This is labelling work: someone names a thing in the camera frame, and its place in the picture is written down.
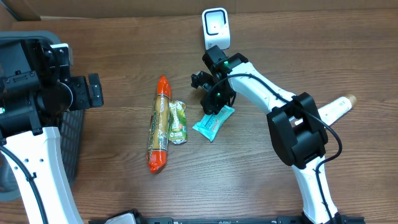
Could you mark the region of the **teal wet wipes pack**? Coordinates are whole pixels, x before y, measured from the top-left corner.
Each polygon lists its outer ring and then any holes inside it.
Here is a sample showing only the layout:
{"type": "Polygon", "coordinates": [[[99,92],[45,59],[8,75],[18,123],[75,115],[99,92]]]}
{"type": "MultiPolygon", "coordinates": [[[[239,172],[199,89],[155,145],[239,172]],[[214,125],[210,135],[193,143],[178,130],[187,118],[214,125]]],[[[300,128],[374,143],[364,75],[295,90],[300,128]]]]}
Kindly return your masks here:
{"type": "Polygon", "coordinates": [[[213,142],[220,127],[234,112],[234,108],[225,105],[218,114],[204,115],[202,120],[193,126],[193,129],[213,142]]]}

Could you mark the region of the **green snack packet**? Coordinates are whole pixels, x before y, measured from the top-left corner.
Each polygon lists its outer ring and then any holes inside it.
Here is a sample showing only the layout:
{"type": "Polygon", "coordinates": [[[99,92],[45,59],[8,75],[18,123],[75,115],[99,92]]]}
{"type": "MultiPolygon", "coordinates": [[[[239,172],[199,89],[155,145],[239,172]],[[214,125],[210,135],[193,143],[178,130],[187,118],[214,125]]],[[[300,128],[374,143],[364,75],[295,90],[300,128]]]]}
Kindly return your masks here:
{"type": "Polygon", "coordinates": [[[185,116],[186,104],[182,101],[171,101],[169,140],[174,144],[187,142],[187,120],[185,116]]]}

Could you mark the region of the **orange biscuit roll pack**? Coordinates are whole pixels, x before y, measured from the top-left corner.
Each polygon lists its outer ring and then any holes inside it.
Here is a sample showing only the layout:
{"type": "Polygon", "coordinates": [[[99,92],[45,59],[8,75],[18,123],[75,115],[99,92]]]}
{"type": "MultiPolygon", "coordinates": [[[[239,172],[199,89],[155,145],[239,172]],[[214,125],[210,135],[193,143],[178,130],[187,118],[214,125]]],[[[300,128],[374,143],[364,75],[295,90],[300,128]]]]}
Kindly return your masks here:
{"type": "Polygon", "coordinates": [[[162,75],[157,83],[150,120],[147,165],[151,173],[159,172],[167,163],[171,96],[172,91],[169,81],[162,75]]]}

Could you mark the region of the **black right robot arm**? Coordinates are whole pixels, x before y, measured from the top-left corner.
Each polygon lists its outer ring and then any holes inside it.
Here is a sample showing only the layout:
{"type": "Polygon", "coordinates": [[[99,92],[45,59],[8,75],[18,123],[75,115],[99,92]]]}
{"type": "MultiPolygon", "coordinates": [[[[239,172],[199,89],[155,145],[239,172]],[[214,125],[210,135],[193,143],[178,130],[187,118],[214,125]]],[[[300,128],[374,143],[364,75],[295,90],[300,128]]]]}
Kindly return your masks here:
{"type": "Polygon", "coordinates": [[[209,69],[192,75],[192,87],[202,87],[205,114],[221,112],[237,94],[251,100],[266,114],[272,147],[279,159],[295,173],[307,223],[339,223],[325,175],[325,146],[334,130],[322,121],[311,95],[295,95],[260,74],[242,54],[230,57],[217,46],[205,51],[202,60],[209,69]]]}

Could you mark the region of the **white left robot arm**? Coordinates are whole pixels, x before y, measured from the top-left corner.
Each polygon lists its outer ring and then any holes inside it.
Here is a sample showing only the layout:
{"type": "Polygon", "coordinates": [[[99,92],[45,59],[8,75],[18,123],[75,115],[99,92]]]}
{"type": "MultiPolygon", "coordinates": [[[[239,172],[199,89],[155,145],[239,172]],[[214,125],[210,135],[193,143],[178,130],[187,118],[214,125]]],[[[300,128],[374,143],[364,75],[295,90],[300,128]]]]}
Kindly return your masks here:
{"type": "Polygon", "coordinates": [[[1,153],[31,223],[81,223],[62,161],[67,112],[103,106],[100,78],[70,73],[70,49],[38,37],[1,39],[1,153]]]}

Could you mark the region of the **white tube gold cap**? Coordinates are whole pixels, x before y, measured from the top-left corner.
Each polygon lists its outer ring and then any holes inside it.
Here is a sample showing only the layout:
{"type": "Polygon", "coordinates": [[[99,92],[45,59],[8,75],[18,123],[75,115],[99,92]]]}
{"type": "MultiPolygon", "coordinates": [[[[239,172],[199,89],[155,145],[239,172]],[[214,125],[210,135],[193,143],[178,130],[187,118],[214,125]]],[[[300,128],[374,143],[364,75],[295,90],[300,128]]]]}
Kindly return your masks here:
{"type": "Polygon", "coordinates": [[[332,125],[358,104],[354,95],[345,95],[318,109],[320,119],[327,125],[332,125]]]}

